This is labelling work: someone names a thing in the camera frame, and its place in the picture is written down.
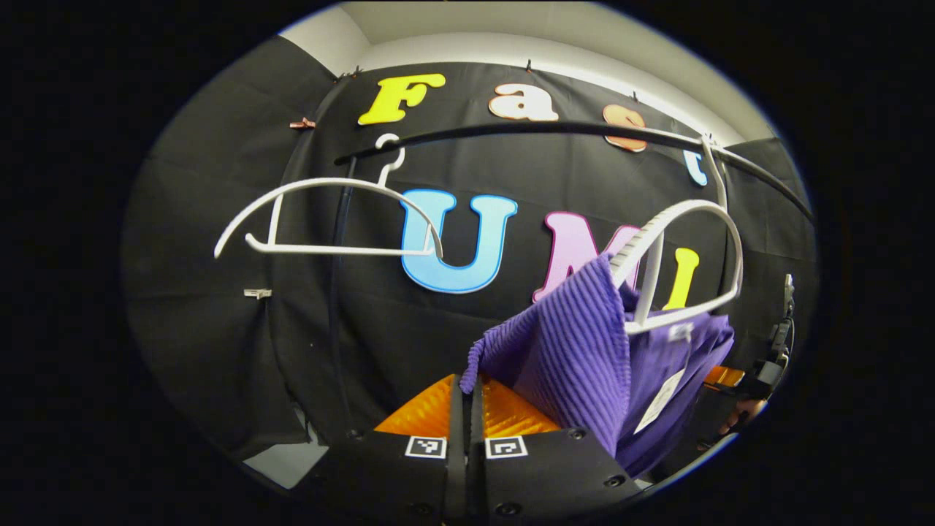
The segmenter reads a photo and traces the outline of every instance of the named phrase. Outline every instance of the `hanger hook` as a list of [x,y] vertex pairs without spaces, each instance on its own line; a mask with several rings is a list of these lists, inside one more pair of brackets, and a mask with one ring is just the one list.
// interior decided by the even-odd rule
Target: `hanger hook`
[[[379,139],[377,139],[377,148],[382,148],[383,144],[386,144],[387,140],[399,140],[399,136],[397,136],[396,134],[392,134],[392,133],[384,133],[383,135],[380,136]],[[396,158],[396,161],[393,161],[392,163],[384,166],[383,169],[380,170],[380,180],[377,181],[377,184],[380,186],[386,186],[387,176],[390,175],[391,171],[395,169],[399,169],[399,167],[403,166],[403,161],[405,159],[406,159],[406,149],[400,148],[399,157]]]

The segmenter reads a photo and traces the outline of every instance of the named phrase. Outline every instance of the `purple sweater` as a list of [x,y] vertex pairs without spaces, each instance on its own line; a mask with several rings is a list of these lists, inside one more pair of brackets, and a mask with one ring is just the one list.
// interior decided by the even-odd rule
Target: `purple sweater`
[[[478,372],[489,374],[558,425],[593,432],[637,476],[676,444],[734,331],[726,316],[700,314],[678,324],[691,325],[672,336],[671,327],[627,336],[624,322],[633,319],[639,296],[627,285],[614,288],[610,258],[596,257],[532,307],[487,330],[468,354],[460,387],[469,393]],[[682,368],[669,382],[671,398],[653,404]],[[649,421],[651,404],[656,416]]]

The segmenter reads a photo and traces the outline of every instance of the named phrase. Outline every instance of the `black backdrop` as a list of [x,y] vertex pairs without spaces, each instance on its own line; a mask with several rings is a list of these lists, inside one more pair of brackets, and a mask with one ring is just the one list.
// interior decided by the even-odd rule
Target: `black backdrop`
[[[67,11],[34,2],[14,12],[14,28],[29,31],[14,31],[28,44],[13,53],[11,168],[25,176],[12,182],[9,219],[21,226],[14,263],[17,250],[28,259],[19,265],[24,279],[9,289],[18,299],[13,347],[25,350],[14,358],[25,364],[6,387],[23,425],[20,454],[10,457],[21,483],[10,494],[15,503],[36,495],[49,503],[30,506],[32,517],[314,517],[243,476],[180,418],[137,358],[124,304],[112,293],[129,174],[153,138],[211,76],[307,9],[232,5],[217,17],[189,5]],[[836,23],[836,7],[795,2],[626,10],[765,103],[826,217],[810,344],[824,352],[801,357],[770,411],[725,453],[628,518],[920,514],[922,476],[906,462],[922,444],[922,424],[917,409],[901,419],[925,377],[924,353],[904,352],[917,334],[906,330],[915,327],[906,306],[916,296],[917,238],[892,226],[914,222],[925,195],[913,191],[913,153],[924,151],[924,135],[906,130],[925,99],[911,90],[917,61],[903,52],[925,34],[925,17],[876,4]],[[38,198],[45,206],[35,206]],[[899,380],[882,388],[881,378]]]
[[[380,80],[426,73],[440,73],[446,83],[429,89],[402,121],[357,123]],[[166,394],[209,437],[242,459],[264,446],[302,441],[290,397],[325,444],[349,425],[328,340],[330,256],[260,256],[246,247],[244,232],[265,236],[270,204],[239,228],[228,242],[231,248],[215,261],[211,249],[226,224],[280,184],[344,175],[347,168],[334,160],[372,145],[384,133],[406,137],[501,122],[487,102],[505,83],[545,90],[561,120],[602,122],[604,107],[619,104],[638,111],[648,127],[698,136],[631,97],[516,66],[421,64],[335,79],[282,37],[225,70],[176,116],[148,156],[129,206],[125,286],[130,319],[150,367]],[[314,131],[286,126],[306,115],[313,117]],[[777,140],[738,145],[735,151],[758,153],[766,168],[778,169],[777,177],[805,197]],[[389,153],[364,159],[354,177],[375,182],[380,168],[395,158]],[[739,333],[730,365],[748,369],[765,354],[768,331],[782,314],[787,272],[795,274],[798,287],[799,341],[807,336],[817,289],[813,231],[790,203],[749,174],[731,171],[726,182],[746,268],[741,297],[723,311]],[[530,304],[549,266],[553,234],[543,223],[549,212],[585,217],[600,249],[620,225],[642,226],[684,199],[716,199],[713,181],[704,187],[690,181],[680,150],[650,144],[632,153],[602,137],[561,134],[408,148],[388,186],[455,195],[459,206],[449,212],[442,234],[445,262],[455,266],[474,257],[478,217],[468,207],[472,197],[507,197],[519,211],[507,222],[496,279],[477,292],[451,295],[422,288],[405,274],[398,257],[343,258],[339,352],[352,423],[364,430],[439,378],[463,371],[471,344]],[[325,187],[287,196],[278,242],[331,244],[339,192]],[[403,218],[396,201],[358,190],[345,244],[396,248]],[[656,309],[674,282],[679,246],[700,256],[688,305],[716,296],[734,265],[732,257],[725,259],[726,227],[719,219],[694,214],[677,221],[667,230]],[[273,296],[258,302],[245,298],[244,288],[271,288]],[[720,398],[706,403],[717,409],[699,414],[705,417],[698,431],[711,434],[729,403]],[[697,454],[693,447],[686,450]]]

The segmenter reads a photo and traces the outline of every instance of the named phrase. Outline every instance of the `black fabric curtain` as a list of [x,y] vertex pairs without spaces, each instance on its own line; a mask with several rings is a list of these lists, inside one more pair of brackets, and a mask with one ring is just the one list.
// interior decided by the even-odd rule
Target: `black fabric curtain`
[[[273,347],[270,261],[243,242],[212,250],[244,206],[280,186],[310,115],[335,77],[273,37],[205,85],[146,158],[126,213],[122,283],[131,328],[167,397],[216,444],[246,459],[307,435]],[[265,231],[269,215],[244,228]]]
[[[382,79],[439,73],[404,119],[360,125]],[[385,133],[400,137],[472,124],[502,123],[488,109],[505,83],[545,90],[560,120],[603,123],[616,104],[637,111],[650,128],[689,137],[699,133],[629,96],[561,75],[522,67],[445,63],[388,67],[335,80],[320,64],[274,38],[224,71],[180,112],[152,150],[128,213],[124,270],[131,318],[160,384],[186,415],[223,446],[249,456],[275,443],[305,440],[293,398],[328,444],[346,431],[331,361],[327,299],[329,256],[261,256],[243,241],[266,238],[269,210],[253,215],[212,258],[226,224],[268,190],[313,177],[343,177],[336,158],[373,146]],[[290,129],[308,116],[316,128]],[[792,164],[775,161],[769,141],[733,150],[793,189]],[[357,163],[355,178],[375,182],[397,153]],[[811,228],[790,203],[751,176],[726,175],[729,207],[744,238],[741,297],[726,307],[740,334],[726,365],[752,364],[757,342],[781,315],[782,276],[796,276],[797,342],[817,291],[814,248],[800,236]],[[339,341],[353,419],[371,429],[424,388],[466,365],[484,331],[531,304],[549,268],[550,212],[573,212],[590,226],[601,251],[621,225],[642,226],[667,206],[691,198],[716,200],[713,182],[692,183],[683,153],[652,143],[633,153],[602,137],[503,135],[439,141],[406,150],[387,186],[402,193],[434,189],[457,199],[444,219],[444,262],[475,256],[478,214],[473,197],[515,201],[507,221],[496,279],[469,294],[445,294],[416,284],[399,257],[344,256],[339,275]],[[282,202],[277,241],[330,244],[339,187],[290,194]],[[405,213],[388,197],[355,190],[344,243],[400,248]],[[698,253],[687,304],[718,295],[725,272],[725,225],[695,214],[667,230],[654,308],[669,298],[678,247]],[[270,288],[271,298],[243,296]]]

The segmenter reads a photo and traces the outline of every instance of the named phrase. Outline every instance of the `white ceiling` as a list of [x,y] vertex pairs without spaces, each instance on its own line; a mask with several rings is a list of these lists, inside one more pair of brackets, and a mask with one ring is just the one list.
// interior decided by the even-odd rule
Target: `white ceiling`
[[370,44],[448,33],[506,33],[593,51],[646,71],[708,107],[745,138],[772,137],[732,82],[667,37],[591,2],[345,2]]

